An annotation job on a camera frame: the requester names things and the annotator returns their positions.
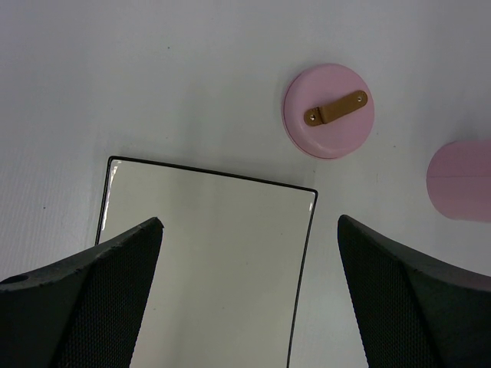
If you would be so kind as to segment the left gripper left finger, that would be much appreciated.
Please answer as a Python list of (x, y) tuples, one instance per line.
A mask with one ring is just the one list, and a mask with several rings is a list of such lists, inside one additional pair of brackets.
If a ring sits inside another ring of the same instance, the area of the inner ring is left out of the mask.
[(89, 249), (1, 282), (3, 367), (128, 367), (163, 225), (150, 218)]

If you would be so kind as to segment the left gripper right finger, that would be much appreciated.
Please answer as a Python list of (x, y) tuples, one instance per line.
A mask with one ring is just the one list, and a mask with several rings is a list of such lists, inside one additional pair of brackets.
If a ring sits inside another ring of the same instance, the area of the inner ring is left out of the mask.
[(338, 220), (338, 247), (370, 367), (488, 367), (490, 278)]

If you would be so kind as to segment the pink lid with brown strap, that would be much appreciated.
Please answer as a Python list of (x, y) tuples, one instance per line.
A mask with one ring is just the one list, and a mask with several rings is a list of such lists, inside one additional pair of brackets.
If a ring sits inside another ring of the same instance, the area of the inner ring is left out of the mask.
[(340, 159), (360, 148), (374, 125), (371, 92), (352, 69), (319, 64), (286, 89), (282, 121), (293, 144), (316, 159)]

